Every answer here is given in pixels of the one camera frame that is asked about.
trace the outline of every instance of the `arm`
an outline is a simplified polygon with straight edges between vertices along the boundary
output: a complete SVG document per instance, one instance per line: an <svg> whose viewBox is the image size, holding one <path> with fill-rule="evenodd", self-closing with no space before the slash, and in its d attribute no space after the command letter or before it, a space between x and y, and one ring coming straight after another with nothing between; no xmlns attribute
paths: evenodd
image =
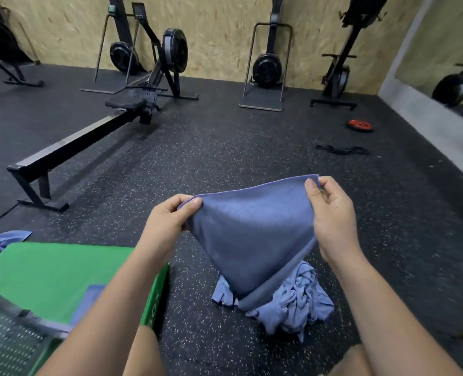
<svg viewBox="0 0 463 376"><path fill-rule="evenodd" d="M331 177L324 190L305 183L320 252L348 300L376 376L463 376L463 371L421 326L383 277L369 264L357 237L353 203Z"/></svg>
<svg viewBox="0 0 463 376"><path fill-rule="evenodd" d="M132 254L37 376L122 375L155 276L182 224L202 204L195 198L176 210L189 198L173 196L153 208Z"/></svg>

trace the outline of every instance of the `white wall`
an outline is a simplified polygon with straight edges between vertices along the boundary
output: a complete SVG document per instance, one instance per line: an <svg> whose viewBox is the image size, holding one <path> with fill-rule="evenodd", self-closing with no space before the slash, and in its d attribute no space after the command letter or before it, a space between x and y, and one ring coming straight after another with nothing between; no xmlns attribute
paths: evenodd
<svg viewBox="0 0 463 376"><path fill-rule="evenodd" d="M395 77L433 1L423 1L378 95L463 172L463 118Z"/></svg>

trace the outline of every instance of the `mirror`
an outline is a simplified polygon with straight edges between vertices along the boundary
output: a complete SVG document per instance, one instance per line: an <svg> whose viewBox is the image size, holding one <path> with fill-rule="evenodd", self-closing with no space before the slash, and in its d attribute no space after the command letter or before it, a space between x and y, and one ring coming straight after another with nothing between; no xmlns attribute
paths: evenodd
<svg viewBox="0 0 463 376"><path fill-rule="evenodd" d="M433 0L396 76L463 116L463 0Z"/></svg>

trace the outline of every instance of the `hand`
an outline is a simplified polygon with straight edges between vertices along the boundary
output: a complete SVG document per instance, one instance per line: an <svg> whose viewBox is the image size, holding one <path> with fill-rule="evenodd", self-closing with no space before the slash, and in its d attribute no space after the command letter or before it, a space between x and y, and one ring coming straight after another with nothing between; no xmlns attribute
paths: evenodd
<svg viewBox="0 0 463 376"><path fill-rule="evenodd" d="M197 197L177 209L191 198L190 195L178 194L155 206L148 216L136 250L146 252L160 267L164 266L172 256L174 243L186 219L202 205L202 198Z"/></svg>
<svg viewBox="0 0 463 376"><path fill-rule="evenodd" d="M315 214L313 228L323 259L334 269L364 258L352 200L332 177L319 177L319 183L323 190L309 178L305 189Z"/></svg>

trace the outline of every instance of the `gym floor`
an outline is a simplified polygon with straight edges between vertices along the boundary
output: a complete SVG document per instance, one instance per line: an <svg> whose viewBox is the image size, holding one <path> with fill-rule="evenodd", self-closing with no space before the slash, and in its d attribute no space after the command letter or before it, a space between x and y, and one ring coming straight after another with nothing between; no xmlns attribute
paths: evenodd
<svg viewBox="0 0 463 376"><path fill-rule="evenodd" d="M308 173L332 175L353 199L361 245L416 317L463 367L463 174L377 96L345 95L353 112L310 108L317 91L288 89L282 113L239 108L241 83L182 78L200 100L163 100L151 126L129 123L50 173L63 214L19 207L5 170L111 113L108 95L79 91L91 69L25 68L42 89L0 74L0 233L38 242L134 246L167 197L240 189ZM345 122L369 121L354 132ZM363 146L337 156L315 146ZM267 336L243 313L216 306L218 274L190 234L176 245L160 347L169 374L327 373L359 341L341 288L317 251L307 259L335 303L305 342Z"/></svg>

